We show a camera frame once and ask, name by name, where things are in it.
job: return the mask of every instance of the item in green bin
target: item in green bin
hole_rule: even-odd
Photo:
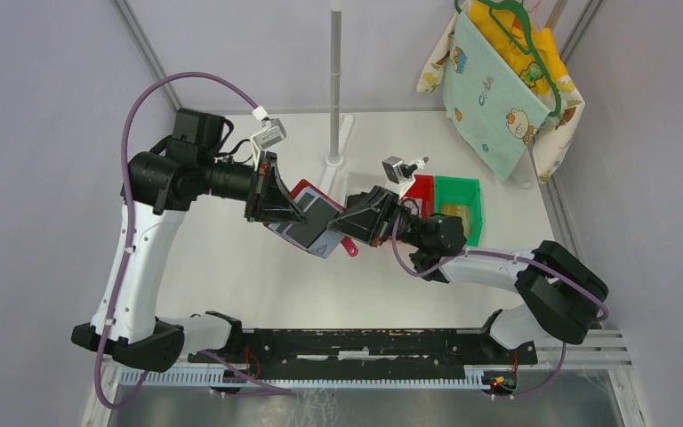
[[[462,226],[464,227],[464,236],[470,236],[470,209],[466,205],[458,203],[444,203],[441,205],[441,213],[449,216],[458,216],[462,218]]]

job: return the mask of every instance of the patterned cloth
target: patterned cloth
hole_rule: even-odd
[[[549,109],[480,34],[457,19],[446,67],[444,105],[460,135],[506,181]]]
[[[545,77],[540,73],[532,55],[525,55],[514,45],[503,31],[488,15],[488,8],[482,3],[467,0],[462,9],[476,25],[482,36],[493,46],[515,74],[525,83],[549,109],[556,107],[553,92]],[[509,28],[512,35],[521,43],[525,43],[524,32],[515,16],[509,11],[494,10],[497,19]],[[451,38],[456,28],[457,14],[449,21],[446,31],[438,40],[436,49],[431,54],[421,73],[416,90],[433,92],[444,79],[444,65],[454,56],[450,54]],[[561,95],[562,113],[559,117],[547,117],[534,135],[533,158],[538,178],[546,182],[552,173],[561,165],[580,121],[585,102],[575,88],[564,63],[558,56],[556,41],[549,29],[533,32],[533,43],[540,53],[543,63],[549,69],[551,78],[556,82]]]

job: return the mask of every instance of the light blue cloth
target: light blue cloth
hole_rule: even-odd
[[[464,13],[444,75],[444,105],[460,135],[501,181],[509,178],[550,110]]]

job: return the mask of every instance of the robotic arm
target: robotic arm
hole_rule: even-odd
[[[224,142],[221,133],[225,122],[223,117],[180,109],[173,134],[151,152],[142,152],[129,162],[133,200],[125,202],[133,203],[137,212],[134,230],[126,229],[127,209],[123,207],[123,226],[106,292],[92,320],[75,326],[73,343],[96,351],[100,331],[110,326],[106,354],[129,367],[164,372],[182,354],[223,348],[232,330],[240,327],[237,320],[214,312],[191,318],[155,316],[171,244],[190,204],[199,195],[245,202],[249,222],[307,220],[281,181],[277,156],[261,150],[284,138],[280,122],[271,120],[263,133],[253,135],[253,165],[217,157]],[[427,161],[424,157],[405,164],[396,157],[386,159],[383,165],[390,181],[386,188],[374,186],[326,227],[369,246],[379,246],[389,237],[394,244],[400,241],[415,246],[417,251],[409,256],[415,268],[411,274],[425,280],[472,282],[519,293],[525,304],[498,310],[481,330],[486,353],[515,349],[523,342],[547,335],[563,342],[582,342],[597,321],[598,306],[574,289],[550,281],[547,269],[518,260],[541,263],[571,278],[601,301],[607,297],[607,287],[554,242],[545,241],[537,249],[526,251],[478,250],[465,245],[460,218],[440,214],[420,218],[412,214],[401,198],[414,183],[414,172]],[[134,233],[131,249],[125,248],[125,234],[129,232]],[[106,320],[125,251],[130,252],[130,261],[116,314]]]

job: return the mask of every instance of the gray pole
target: gray pole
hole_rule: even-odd
[[[331,10],[331,149],[329,160],[339,160],[339,88],[342,82],[342,10]]]

